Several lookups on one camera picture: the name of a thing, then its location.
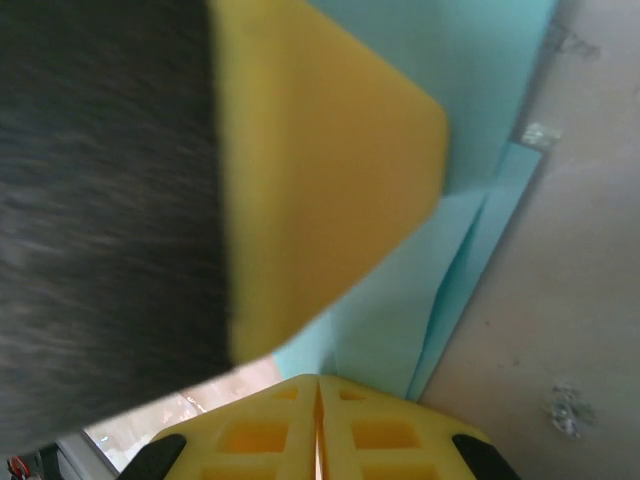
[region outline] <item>yellow plastic block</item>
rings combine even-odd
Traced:
[[[481,432],[457,420],[346,380],[315,375],[296,377],[176,425],[154,441],[173,434],[182,435],[186,445],[169,463],[165,480],[311,480],[316,444],[323,480],[474,480],[466,463],[474,461],[468,449],[474,446],[463,454],[454,436],[469,436],[492,449]],[[479,478],[517,478],[501,458],[496,463],[495,452],[483,448],[475,452],[484,472]],[[145,472],[148,458],[137,465],[134,459],[123,478],[159,480],[157,473],[144,478],[134,473]]]
[[[317,390],[299,376],[162,431],[187,440],[165,480],[312,480]]]
[[[433,211],[442,108],[303,0],[210,0],[233,355],[278,346]]]
[[[452,437],[457,420],[336,377],[321,377],[324,480],[472,480]]]

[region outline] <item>light blue paper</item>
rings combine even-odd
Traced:
[[[524,192],[540,154],[511,144],[493,185],[476,192],[482,208],[456,250],[444,281],[429,282],[436,257],[425,249],[426,229],[416,232],[363,282],[275,353],[282,375],[339,374],[374,388],[417,399],[470,298],[502,232]],[[476,200],[461,196],[457,201]],[[436,245],[446,243],[446,236]],[[435,298],[428,293],[434,292]],[[435,302],[431,320],[417,315]],[[353,321],[339,322],[352,318]],[[336,355],[342,362],[338,368]]]
[[[423,347],[441,353],[449,336],[442,332],[459,318],[439,321],[427,336],[445,276],[482,218],[555,0],[312,3],[445,107],[451,155],[446,192],[431,220],[279,350],[276,361],[285,377],[328,370],[405,396],[424,386],[433,368],[435,355],[423,354]],[[520,188],[527,180],[519,179]],[[516,202],[501,209],[504,225]]]
[[[440,285],[407,398],[418,400],[464,312],[541,154],[510,144],[496,180]]]

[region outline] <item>square hole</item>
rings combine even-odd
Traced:
[[[202,480],[276,480],[274,467],[220,465],[205,467]]]
[[[420,439],[409,424],[393,420],[358,420],[351,425],[359,450],[420,448]]]
[[[440,480],[432,465],[366,465],[363,480]]]
[[[224,453],[279,453],[284,450],[286,423],[238,421],[227,427],[220,451]]]

